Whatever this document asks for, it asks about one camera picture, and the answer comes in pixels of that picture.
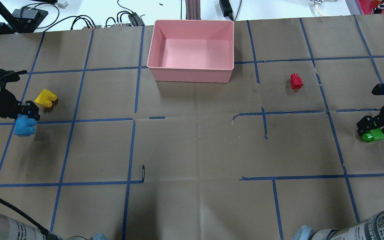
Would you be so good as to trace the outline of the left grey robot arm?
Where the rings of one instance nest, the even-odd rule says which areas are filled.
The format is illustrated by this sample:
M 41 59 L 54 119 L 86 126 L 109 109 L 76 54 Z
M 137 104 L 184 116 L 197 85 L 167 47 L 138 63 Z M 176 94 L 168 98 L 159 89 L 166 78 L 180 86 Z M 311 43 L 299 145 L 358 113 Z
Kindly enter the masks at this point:
M 13 71 L 0 69 L 0 118 L 17 119 L 18 115 L 26 115 L 29 118 L 40 120 L 38 106 L 32 101 L 21 102 L 15 95 L 6 89 L 6 84 L 17 82 L 20 75 L 27 70 Z

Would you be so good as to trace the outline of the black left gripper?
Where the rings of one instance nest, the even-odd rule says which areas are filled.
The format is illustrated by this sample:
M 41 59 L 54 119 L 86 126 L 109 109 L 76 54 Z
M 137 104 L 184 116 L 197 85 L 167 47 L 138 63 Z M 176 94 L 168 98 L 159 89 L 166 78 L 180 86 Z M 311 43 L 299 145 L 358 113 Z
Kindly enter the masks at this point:
M 21 102 L 15 95 L 6 89 L 9 82 L 17 82 L 20 75 L 26 74 L 27 70 L 13 71 L 0 69 L 0 117 L 17 119 L 18 115 L 26 115 L 39 121 L 38 106 L 32 101 Z

